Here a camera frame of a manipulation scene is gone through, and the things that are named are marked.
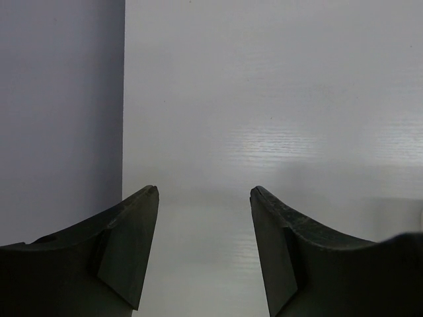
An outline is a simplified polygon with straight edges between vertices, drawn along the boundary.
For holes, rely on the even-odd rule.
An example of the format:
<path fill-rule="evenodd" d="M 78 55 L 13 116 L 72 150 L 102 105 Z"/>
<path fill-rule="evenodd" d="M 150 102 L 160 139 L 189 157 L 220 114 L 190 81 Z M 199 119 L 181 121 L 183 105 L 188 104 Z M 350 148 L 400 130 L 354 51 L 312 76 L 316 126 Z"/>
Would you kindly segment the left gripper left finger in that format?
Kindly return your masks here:
<path fill-rule="evenodd" d="M 146 186 L 36 241 L 1 247 L 2 316 L 131 316 L 139 308 L 159 207 Z"/>

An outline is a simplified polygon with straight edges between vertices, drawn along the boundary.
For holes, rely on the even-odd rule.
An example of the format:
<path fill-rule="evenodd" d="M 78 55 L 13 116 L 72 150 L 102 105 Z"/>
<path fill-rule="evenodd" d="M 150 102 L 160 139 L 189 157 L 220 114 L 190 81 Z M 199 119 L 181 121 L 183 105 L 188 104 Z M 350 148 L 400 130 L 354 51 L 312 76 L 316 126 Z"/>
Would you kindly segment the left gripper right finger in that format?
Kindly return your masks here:
<path fill-rule="evenodd" d="M 421 316 L 422 234 L 356 238 L 250 192 L 271 316 Z"/>

